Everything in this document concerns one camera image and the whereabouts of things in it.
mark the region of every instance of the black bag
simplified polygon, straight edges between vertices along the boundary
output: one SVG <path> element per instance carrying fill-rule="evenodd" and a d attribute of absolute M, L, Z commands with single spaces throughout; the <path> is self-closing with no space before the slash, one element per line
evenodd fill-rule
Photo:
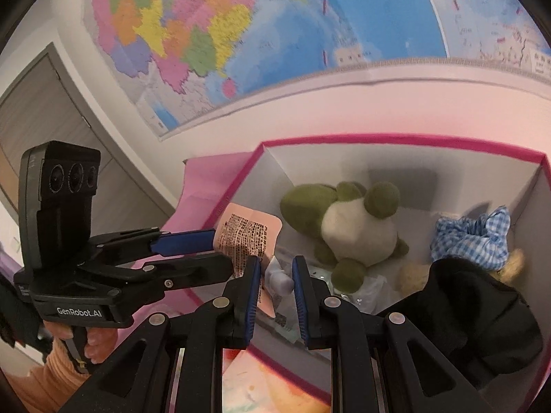
<path fill-rule="evenodd" d="M 542 352 L 522 295 L 466 259 L 434 262 L 423 290 L 381 312 L 404 314 L 477 389 L 528 366 Z"/>

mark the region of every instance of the person's arm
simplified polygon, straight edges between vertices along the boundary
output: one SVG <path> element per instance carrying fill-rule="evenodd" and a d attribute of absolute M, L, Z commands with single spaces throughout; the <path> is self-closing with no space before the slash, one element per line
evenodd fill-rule
<path fill-rule="evenodd" d="M 72 337 L 70 328 L 61 324 L 45 324 L 56 337 L 46 364 L 34 368 L 26 377 L 7 375 L 10 385 L 29 413 L 56 413 L 87 379 L 87 375 L 75 371 L 60 341 Z M 88 344 L 84 353 L 92 363 L 103 362 L 117 342 L 116 329 L 91 328 L 87 336 Z"/>

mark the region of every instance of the camera lens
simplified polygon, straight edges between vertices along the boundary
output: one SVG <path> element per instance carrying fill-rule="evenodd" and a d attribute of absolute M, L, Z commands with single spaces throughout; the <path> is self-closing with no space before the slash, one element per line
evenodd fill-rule
<path fill-rule="evenodd" d="M 56 194 L 63 187 L 63 168 L 61 165 L 56 165 L 50 172 L 50 190 Z"/>
<path fill-rule="evenodd" d="M 80 163 L 71 166 L 69 171 L 69 189 L 72 193 L 76 193 L 82 185 L 82 179 L 84 178 L 84 169 Z"/>
<path fill-rule="evenodd" d="M 89 188 L 93 187 L 96 184 L 96 177 L 97 177 L 96 168 L 95 166 L 92 166 L 88 170 L 88 175 L 86 177 L 86 183 Z"/>

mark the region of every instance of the plush turtle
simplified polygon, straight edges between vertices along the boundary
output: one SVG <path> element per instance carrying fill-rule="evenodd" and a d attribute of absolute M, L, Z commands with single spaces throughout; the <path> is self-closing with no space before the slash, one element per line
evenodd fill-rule
<path fill-rule="evenodd" d="M 316 241 L 314 255 L 332 270 L 333 286 L 353 294 L 367 267 L 409 251 L 391 219 L 399 202 L 399 190 L 389 182 L 369 190 L 356 182 L 341 182 L 336 188 L 304 184 L 285 194 L 280 209 L 294 230 Z"/>

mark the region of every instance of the blue checkered fabric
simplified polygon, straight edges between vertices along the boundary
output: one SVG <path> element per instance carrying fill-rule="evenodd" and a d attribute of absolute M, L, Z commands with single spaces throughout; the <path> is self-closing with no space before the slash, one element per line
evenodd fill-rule
<path fill-rule="evenodd" d="M 507 259 L 507 231 L 511 216 L 505 206 L 478 219 L 440 218 L 430 245 L 433 262 L 449 256 L 471 261 L 485 270 L 500 270 Z"/>

